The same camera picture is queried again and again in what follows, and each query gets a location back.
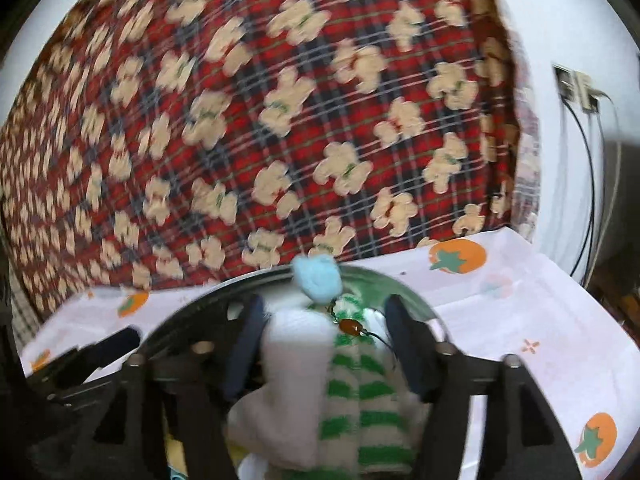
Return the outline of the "green white striped towel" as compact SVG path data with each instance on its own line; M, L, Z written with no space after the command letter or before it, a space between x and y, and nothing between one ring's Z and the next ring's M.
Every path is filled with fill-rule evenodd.
M338 332L324 389L316 464L285 470L283 479L405 479L411 472L428 407L405 381L386 346L382 314L345 292L335 321L354 321L360 335Z

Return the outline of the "wall power socket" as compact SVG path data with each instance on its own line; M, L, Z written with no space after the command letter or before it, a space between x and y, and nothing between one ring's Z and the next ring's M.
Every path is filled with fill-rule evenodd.
M553 64L553 73L560 97L570 103L577 103L586 114L599 110L601 92L593 87L591 77L577 70Z

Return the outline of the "round metal cookie tin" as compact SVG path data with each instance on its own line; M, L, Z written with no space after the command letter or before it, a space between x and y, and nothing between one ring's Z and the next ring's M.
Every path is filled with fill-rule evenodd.
M436 313L422 298L416 296L416 294L406 286L392 278L389 278L388 276L367 269L350 268L349 266L345 266L341 270L341 276L344 285L344 292L358 295L363 299L367 307L382 314L382 319L384 320L383 327L386 329L387 343L390 346L392 346L392 343L390 342L390 334L387 331L384 313L384 302L389 296L401 296L408 312L419 322L432 322L437 318ZM262 298L262 310L264 310L266 325L270 316L273 315L274 312L288 309L319 312L327 315L330 321L332 321L328 311L324 307L313 304L312 301L296 286L293 278L290 280L281 278L279 281L269 281L268 278L256 278L256 280L251 282L245 281L240 283L236 288L240 292L245 292L247 295L257 295ZM334 322L333 324L337 329L337 333L340 332L337 325ZM260 338L257 346L260 362L262 362L262 357L260 356L261 342L262 338ZM233 405L247 394L248 393L241 394L239 399L234 401ZM245 451L262 458L269 466L274 468L280 478L282 478L282 471L294 470L274 466L262 456L247 450Z

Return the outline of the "white fruit print tablecloth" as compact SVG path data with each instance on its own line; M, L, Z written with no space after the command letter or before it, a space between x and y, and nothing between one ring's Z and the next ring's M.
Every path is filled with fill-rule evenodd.
M421 242L349 263L407 285L470 356L519 356L549 401L583 479L614 479L639 459L639 348L585 289L513 230ZM95 287L66 300L26 349L26 375L64 351L133 325L148 336L170 314L221 285L168 292Z

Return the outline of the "yellow sponge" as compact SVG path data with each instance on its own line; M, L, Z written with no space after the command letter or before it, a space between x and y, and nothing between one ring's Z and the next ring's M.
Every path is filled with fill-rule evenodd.
M180 441L173 437L167 437L165 440L167 463L169 467L178 471L179 474L186 476L186 460L184 459L183 445Z

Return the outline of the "white waffle towel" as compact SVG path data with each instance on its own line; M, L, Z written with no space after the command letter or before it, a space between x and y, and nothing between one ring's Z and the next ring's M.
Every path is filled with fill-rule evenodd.
M288 309L270 316L260 343L265 383L232 406L232 442L284 469L316 466L336 334L319 312Z

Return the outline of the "red plaid bear blanket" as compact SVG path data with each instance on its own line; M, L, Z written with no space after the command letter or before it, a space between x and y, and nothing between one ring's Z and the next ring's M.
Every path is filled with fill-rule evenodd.
M8 251L47 318L511 219L497 0L79 0L1 130Z

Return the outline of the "light blue plush keychain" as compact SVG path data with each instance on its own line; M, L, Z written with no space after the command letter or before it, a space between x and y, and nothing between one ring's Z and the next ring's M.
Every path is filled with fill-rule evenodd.
M377 339L394 353L392 347L381 336L365 328L359 318L335 312L337 301L345 292L340 266L331 256L298 255L292 260L291 269L296 286L313 304L328 311L331 320L343 334L354 338Z

